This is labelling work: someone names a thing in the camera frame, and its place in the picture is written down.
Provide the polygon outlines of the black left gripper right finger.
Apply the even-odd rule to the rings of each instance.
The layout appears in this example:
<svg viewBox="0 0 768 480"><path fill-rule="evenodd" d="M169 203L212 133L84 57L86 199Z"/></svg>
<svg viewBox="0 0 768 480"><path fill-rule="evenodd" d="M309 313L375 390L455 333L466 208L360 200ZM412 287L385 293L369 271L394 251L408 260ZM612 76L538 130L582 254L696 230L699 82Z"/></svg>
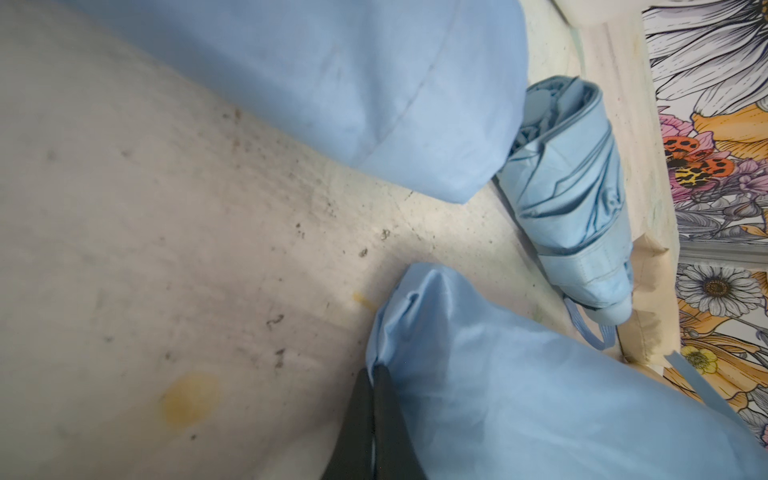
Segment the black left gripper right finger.
<svg viewBox="0 0 768 480"><path fill-rule="evenodd" d="M424 480L388 368L373 369L375 478Z"/></svg>

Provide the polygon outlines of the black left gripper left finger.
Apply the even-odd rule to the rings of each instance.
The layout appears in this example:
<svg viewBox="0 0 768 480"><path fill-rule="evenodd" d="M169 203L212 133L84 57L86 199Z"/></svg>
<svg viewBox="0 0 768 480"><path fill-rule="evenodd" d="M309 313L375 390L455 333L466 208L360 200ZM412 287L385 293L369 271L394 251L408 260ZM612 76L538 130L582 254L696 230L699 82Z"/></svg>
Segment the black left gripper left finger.
<svg viewBox="0 0 768 480"><path fill-rule="evenodd" d="M361 369L322 479L372 480L375 467L375 375Z"/></svg>

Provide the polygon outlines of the blue umbrella sleeve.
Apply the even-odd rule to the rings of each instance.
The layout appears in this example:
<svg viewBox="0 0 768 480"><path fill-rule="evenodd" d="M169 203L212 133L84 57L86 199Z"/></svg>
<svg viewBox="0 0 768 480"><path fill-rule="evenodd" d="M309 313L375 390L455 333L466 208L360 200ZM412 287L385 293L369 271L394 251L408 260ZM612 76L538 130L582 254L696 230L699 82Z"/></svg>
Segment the blue umbrella sleeve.
<svg viewBox="0 0 768 480"><path fill-rule="evenodd" d="M80 1L155 58L331 160L453 203L522 121L516 1Z"/></svg>
<svg viewBox="0 0 768 480"><path fill-rule="evenodd" d="M742 424L486 300L460 273L410 266L379 310L385 366L430 479L763 479Z"/></svg>

